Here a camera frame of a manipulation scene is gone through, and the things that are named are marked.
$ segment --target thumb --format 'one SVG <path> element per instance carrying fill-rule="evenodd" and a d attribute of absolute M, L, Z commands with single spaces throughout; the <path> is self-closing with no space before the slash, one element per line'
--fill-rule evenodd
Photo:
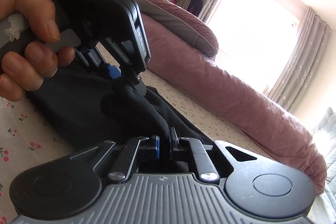
<path fill-rule="evenodd" d="M 55 5 L 51 0 L 1 0 L 0 19 L 18 11 L 29 20 L 34 34 L 44 42 L 57 42 L 60 33 L 55 22 Z"/>

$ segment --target bright window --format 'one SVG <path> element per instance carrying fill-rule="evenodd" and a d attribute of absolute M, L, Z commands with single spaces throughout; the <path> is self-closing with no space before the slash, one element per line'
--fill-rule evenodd
<path fill-rule="evenodd" d="M 276 0 L 222 0 L 208 24 L 219 41 L 215 63 L 265 93 L 293 52 L 297 17 Z"/>

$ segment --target screw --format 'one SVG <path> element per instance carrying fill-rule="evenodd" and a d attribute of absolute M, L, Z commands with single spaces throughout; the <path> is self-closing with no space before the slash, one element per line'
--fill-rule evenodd
<path fill-rule="evenodd" d="M 218 175 L 213 172 L 206 172 L 201 174 L 201 179 L 205 181 L 215 181 L 218 179 Z"/>
<path fill-rule="evenodd" d="M 123 180 L 126 176 L 124 173 L 121 172 L 112 172 L 108 174 L 109 179 L 119 181 Z"/>

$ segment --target finger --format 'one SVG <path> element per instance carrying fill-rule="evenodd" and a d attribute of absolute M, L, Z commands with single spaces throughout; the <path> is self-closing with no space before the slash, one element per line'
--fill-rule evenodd
<path fill-rule="evenodd" d="M 75 49 L 72 47 L 65 47 L 58 52 L 58 62 L 62 67 L 68 66 L 75 58 Z"/>
<path fill-rule="evenodd" d="M 31 42 L 25 50 L 26 59 L 43 77 L 53 77 L 57 71 L 58 58 L 51 48 L 41 42 Z"/>
<path fill-rule="evenodd" d="M 43 83 L 43 77 L 33 65 L 16 52 L 8 52 L 1 65 L 6 75 L 27 91 L 36 91 Z"/>
<path fill-rule="evenodd" d="M 60 33 L 55 23 L 55 5 L 51 0 L 0 0 L 0 19 L 14 11 L 22 13 L 31 30 L 45 42 L 57 42 Z"/>
<path fill-rule="evenodd" d="M 0 95 L 11 102 L 18 102 L 25 96 L 25 91 L 6 74 L 0 75 Z"/>

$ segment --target black cloth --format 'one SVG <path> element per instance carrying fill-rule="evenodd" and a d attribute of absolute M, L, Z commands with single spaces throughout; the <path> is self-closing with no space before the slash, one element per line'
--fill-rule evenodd
<path fill-rule="evenodd" d="M 203 8 L 203 0 L 190 0 L 187 11 L 194 16 L 198 16 Z"/>
<path fill-rule="evenodd" d="M 112 82 L 102 79 L 76 62 L 59 68 L 38 91 L 27 95 L 75 149 L 105 140 L 123 144 L 132 137 L 152 135 L 159 135 L 167 144 L 170 127 L 179 137 L 212 144 L 155 88 L 147 87 L 147 94 L 142 97 L 123 78 Z"/>

